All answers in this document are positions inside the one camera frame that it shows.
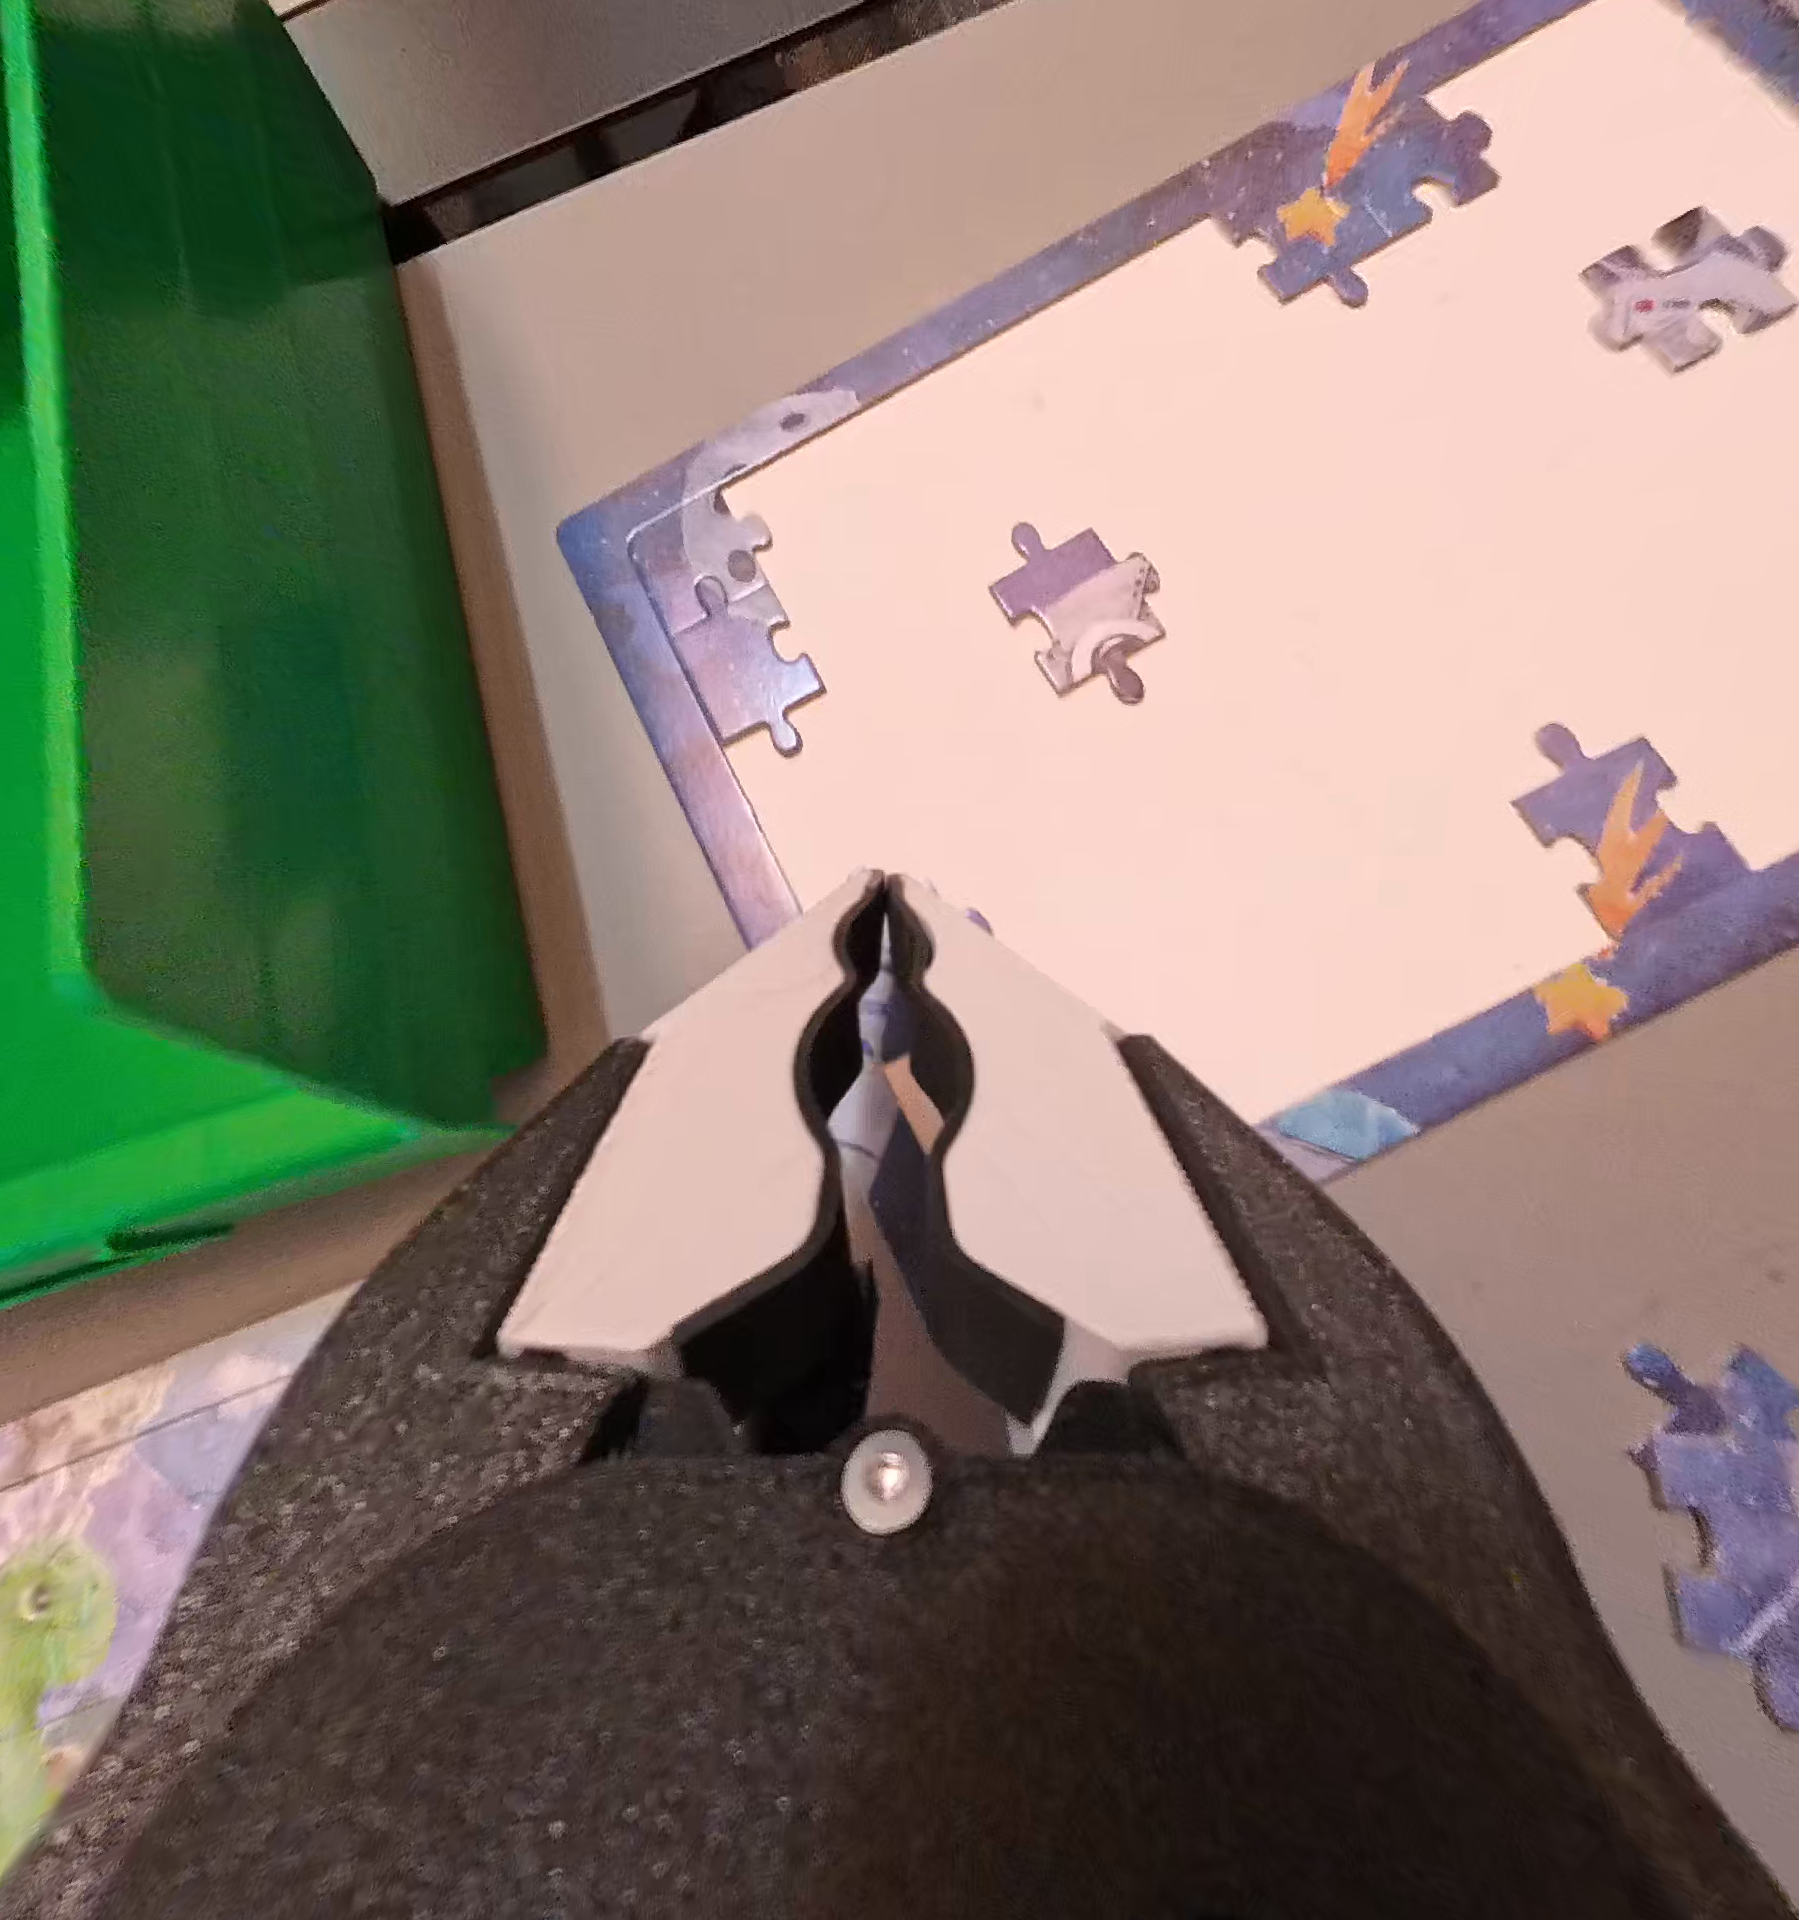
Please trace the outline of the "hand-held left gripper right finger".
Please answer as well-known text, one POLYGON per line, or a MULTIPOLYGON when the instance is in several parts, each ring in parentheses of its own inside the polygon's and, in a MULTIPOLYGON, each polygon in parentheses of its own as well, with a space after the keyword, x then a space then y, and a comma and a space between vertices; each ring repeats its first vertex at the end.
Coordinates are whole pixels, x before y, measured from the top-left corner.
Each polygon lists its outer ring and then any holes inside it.
POLYGON ((890 940, 939 1115, 912 1273, 937 1352, 1007 1421, 1141 1365, 1266 1352, 1121 1034, 919 879, 890 879, 890 940))

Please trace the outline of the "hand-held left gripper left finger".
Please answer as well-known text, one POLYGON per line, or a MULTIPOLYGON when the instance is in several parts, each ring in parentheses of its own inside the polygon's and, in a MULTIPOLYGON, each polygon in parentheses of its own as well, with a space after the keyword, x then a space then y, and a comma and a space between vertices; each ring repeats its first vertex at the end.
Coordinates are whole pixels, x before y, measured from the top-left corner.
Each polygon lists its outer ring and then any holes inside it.
POLYGON ((856 871, 635 1043, 631 1077, 499 1325, 506 1357, 664 1369, 792 1278, 840 1204, 888 877, 856 871))

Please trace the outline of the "plain blue puzzle piece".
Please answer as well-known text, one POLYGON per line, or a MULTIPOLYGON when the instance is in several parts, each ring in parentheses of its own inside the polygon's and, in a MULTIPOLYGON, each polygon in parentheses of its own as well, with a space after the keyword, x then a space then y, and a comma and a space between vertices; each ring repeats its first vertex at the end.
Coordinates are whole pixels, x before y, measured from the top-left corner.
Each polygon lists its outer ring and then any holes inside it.
POLYGON ((809 654, 784 657, 777 629, 787 611, 763 589, 710 611, 671 637, 720 749, 764 732, 782 757, 803 752, 792 710, 825 693, 809 654))

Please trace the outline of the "purple grey puzzle piece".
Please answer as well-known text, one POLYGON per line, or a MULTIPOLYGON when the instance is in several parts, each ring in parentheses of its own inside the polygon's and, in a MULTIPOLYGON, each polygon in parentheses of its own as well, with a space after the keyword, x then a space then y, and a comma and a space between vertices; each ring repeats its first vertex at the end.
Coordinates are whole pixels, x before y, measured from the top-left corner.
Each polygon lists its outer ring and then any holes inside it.
POLYGON ((1010 626, 1034 621, 1045 640, 1032 661, 1056 696, 1103 682, 1125 706, 1145 700, 1132 658, 1165 629, 1152 609, 1160 589, 1153 560, 1134 550, 1116 558, 1096 530, 1048 544, 1031 521, 1010 530, 1017 567, 990 583, 1010 626))

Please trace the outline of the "blue framed puzzle board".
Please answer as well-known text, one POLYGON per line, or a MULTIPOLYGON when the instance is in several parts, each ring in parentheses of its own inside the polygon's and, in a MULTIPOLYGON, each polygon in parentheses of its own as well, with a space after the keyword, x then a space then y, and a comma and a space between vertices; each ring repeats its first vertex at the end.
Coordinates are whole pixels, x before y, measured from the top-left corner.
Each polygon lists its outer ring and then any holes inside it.
POLYGON ((1799 948, 1799 307, 1669 371, 1579 278, 1708 208, 1799 298, 1799 4, 1470 4, 1367 65, 554 531, 748 946, 922 877, 1317 1178, 1799 948), (1216 205, 1400 60, 1497 187, 1421 187, 1362 307, 1276 302, 1216 205), (628 555, 712 488, 828 688, 789 759, 720 749, 628 555), (1139 706, 998 611, 1019 521, 1153 560, 1139 706), (1603 954, 1510 806, 1547 723, 1649 739, 1752 875, 1603 954))

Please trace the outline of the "blue star puzzle piece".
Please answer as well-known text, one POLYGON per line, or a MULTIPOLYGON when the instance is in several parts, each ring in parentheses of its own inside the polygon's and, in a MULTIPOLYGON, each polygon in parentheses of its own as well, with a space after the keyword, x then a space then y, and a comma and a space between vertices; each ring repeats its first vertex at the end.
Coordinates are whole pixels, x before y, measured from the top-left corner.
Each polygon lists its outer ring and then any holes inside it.
POLYGON ((1249 180, 1216 205, 1214 218, 1234 246, 1261 242, 1269 249, 1260 276, 1276 302, 1330 291, 1359 309, 1370 298, 1360 259, 1385 239, 1367 208, 1365 175, 1362 166, 1343 178, 1320 172, 1302 187, 1249 180))

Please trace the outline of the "grey desk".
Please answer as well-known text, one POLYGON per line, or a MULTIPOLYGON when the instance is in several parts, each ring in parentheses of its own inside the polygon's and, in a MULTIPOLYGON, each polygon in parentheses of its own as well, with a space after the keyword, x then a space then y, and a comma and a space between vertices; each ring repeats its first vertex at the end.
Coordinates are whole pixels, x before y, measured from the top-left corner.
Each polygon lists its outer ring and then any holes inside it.
MULTIPOLYGON (((552 1060, 516 1109, 735 954, 691 835, 528 511, 611 490, 1242 130, 1434 4, 1010 4, 403 269, 552 1060)), ((1357 1171, 1338 1202, 1463 1347, 1623 1659, 1799 1892, 1799 1743, 1683 1651, 1689 1539, 1626 1460, 1618 1368, 1748 1342, 1799 1380, 1799 951, 1357 1171)))

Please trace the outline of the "green plastic bin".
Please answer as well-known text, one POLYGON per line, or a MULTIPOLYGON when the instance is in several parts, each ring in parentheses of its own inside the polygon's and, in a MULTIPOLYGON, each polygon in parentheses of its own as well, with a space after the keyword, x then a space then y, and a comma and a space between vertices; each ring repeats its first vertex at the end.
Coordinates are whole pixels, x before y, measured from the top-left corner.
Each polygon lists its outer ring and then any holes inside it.
POLYGON ((0 1306, 544 1052, 365 162, 268 4, 0 2, 0 1306))

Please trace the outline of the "pink dinosaur puzzle board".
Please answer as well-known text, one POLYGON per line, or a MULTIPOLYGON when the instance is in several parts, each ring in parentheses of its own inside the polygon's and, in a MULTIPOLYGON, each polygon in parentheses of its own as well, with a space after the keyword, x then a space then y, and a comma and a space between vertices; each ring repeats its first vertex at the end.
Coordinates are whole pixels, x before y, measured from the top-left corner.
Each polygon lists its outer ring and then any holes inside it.
POLYGON ((0 1880, 112 1730, 205 1525, 347 1300, 309 1300, 0 1427, 0 1880))

